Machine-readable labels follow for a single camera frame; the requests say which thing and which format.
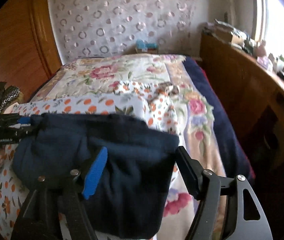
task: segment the bright window light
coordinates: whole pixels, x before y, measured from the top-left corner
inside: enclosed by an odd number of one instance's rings
[[[267,53],[284,57],[284,7],[278,0],[268,0],[268,28],[265,40]]]

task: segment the wallpaper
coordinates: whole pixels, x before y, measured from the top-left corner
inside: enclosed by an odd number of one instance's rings
[[[156,42],[159,53],[192,55],[199,39],[199,20],[193,21],[198,1],[48,0],[64,64],[134,53],[137,39]]]

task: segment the pink flower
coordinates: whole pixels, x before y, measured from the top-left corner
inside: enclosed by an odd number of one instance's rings
[[[114,78],[112,73],[117,72],[117,67],[114,65],[102,66],[95,68],[91,73],[91,78],[102,79],[102,78]]]
[[[203,134],[203,132],[199,131],[199,132],[196,132],[196,133],[195,133],[195,137],[196,137],[199,141],[202,141],[203,138],[204,138],[204,134]]]
[[[204,114],[206,110],[204,103],[200,99],[191,99],[189,107],[193,114]]]
[[[120,84],[119,81],[114,81],[111,85],[109,85],[110,88],[115,88],[118,86],[118,84]]]
[[[180,193],[177,200],[168,201],[163,212],[163,217],[167,215],[175,215],[180,212],[182,208],[185,208],[189,201],[192,199],[188,193]]]
[[[161,74],[164,72],[164,70],[161,67],[155,67],[155,66],[150,66],[146,70],[155,74]]]

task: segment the navy blue garment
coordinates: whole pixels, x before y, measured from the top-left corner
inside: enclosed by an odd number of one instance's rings
[[[40,175],[65,176],[100,146],[108,160],[96,193],[84,200],[93,228],[120,238],[150,239],[159,230],[179,139],[124,115],[32,115],[13,170],[30,189]]]
[[[214,107],[215,122],[213,130],[217,138],[221,160],[227,177],[234,178],[238,174],[244,175],[250,183],[254,182],[254,173],[250,162],[242,150],[231,122],[221,105],[220,100],[213,91],[211,85],[204,76],[202,69],[190,57],[186,58],[183,65],[188,72],[197,90]]]

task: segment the metal screw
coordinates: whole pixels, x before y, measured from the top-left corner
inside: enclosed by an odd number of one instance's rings
[[[45,176],[39,176],[39,177],[37,178],[37,180],[38,180],[39,182],[43,182],[43,181],[45,180]]]
[[[240,180],[240,181],[245,181],[246,180],[245,176],[243,176],[243,175],[238,175],[237,179]]]
[[[213,174],[213,171],[206,169],[206,170],[203,171],[203,174],[207,175],[207,176],[210,176],[210,175]]]
[[[72,176],[76,176],[76,175],[79,175],[79,170],[71,170],[70,171],[70,174],[72,175]]]

